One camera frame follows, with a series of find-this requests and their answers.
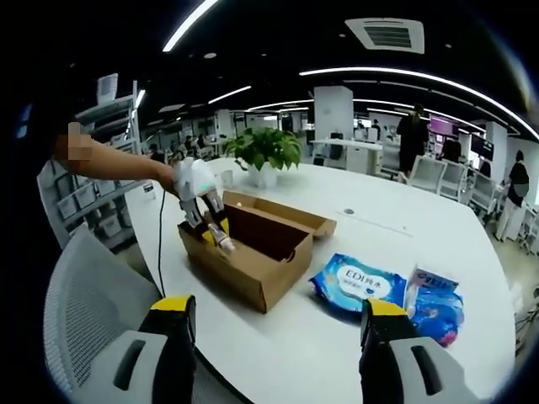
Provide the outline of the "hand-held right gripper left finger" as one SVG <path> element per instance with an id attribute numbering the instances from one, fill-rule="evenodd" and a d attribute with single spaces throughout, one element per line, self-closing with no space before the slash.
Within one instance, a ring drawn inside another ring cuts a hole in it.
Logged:
<path id="1" fill-rule="evenodd" d="M 193 295 L 152 305 L 139 329 L 116 338 L 92 362 L 76 403 L 190 403 L 195 382 Z"/>

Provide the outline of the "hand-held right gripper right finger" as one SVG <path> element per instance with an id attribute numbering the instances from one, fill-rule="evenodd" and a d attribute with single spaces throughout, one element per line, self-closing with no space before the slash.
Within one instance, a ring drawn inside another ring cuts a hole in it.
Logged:
<path id="1" fill-rule="evenodd" d="M 401 306 L 364 300 L 360 330 L 364 403 L 479 402 L 460 364 L 434 339 L 419 336 Z"/>

